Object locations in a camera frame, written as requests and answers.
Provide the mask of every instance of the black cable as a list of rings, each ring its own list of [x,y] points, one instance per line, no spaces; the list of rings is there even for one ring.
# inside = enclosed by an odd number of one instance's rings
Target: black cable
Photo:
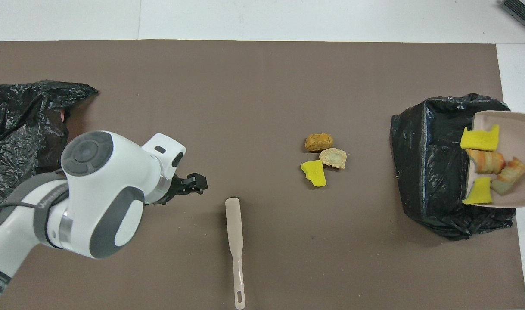
[[[28,207],[28,208],[34,208],[36,207],[36,205],[34,204],[28,204],[26,202],[2,202],[0,204],[0,209],[2,208],[6,208],[6,207],[12,207],[12,206],[24,206],[24,207]]]

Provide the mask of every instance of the white table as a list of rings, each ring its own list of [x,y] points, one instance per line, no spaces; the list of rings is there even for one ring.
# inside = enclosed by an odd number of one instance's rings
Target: white table
[[[525,112],[525,28],[499,0],[0,0],[0,41],[494,43],[503,98]],[[517,211],[525,277],[525,208]]]

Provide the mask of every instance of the round gray button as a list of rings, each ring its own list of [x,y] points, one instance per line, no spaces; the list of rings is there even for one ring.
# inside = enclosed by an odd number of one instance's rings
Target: round gray button
[[[73,157],[79,163],[85,163],[96,156],[97,145],[93,141],[83,141],[73,150]]]

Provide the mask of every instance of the food item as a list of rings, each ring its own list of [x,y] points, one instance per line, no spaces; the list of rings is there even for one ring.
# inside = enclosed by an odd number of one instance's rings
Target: food item
[[[331,167],[345,168],[345,161],[347,161],[347,153],[335,147],[325,149],[320,153],[320,161],[324,165]]]
[[[306,138],[304,147],[307,151],[321,151],[333,146],[333,137],[327,133],[313,133]]]
[[[493,125],[491,131],[485,130],[463,130],[461,136],[462,149],[481,149],[483,151],[495,151],[498,148],[500,126]]]
[[[326,177],[323,174],[322,161],[307,161],[300,165],[300,168],[306,173],[306,178],[309,179],[314,186],[325,186]]]
[[[475,179],[471,192],[469,192],[467,198],[463,199],[461,202],[466,205],[486,204],[492,202],[490,180],[489,177]]]
[[[504,195],[524,173],[525,164],[517,157],[513,157],[513,160],[509,161],[498,178],[492,181],[491,187],[498,194]]]
[[[502,153],[468,149],[467,154],[475,162],[477,173],[498,174],[505,167],[505,160]]]

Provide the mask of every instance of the beige plate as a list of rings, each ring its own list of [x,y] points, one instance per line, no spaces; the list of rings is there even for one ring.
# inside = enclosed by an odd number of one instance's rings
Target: beige plate
[[[498,153],[504,155],[506,161],[517,157],[525,163],[525,114],[507,111],[483,111],[475,113],[473,118],[474,130],[490,130],[492,125],[500,126]],[[490,176],[496,178],[495,174],[475,173],[475,164],[469,163],[469,177],[467,178],[467,194],[473,186],[473,181],[479,177]],[[525,207],[525,174],[513,185],[513,188],[503,196],[494,190],[491,191],[491,204],[477,204],[494,208],[518,208]]]

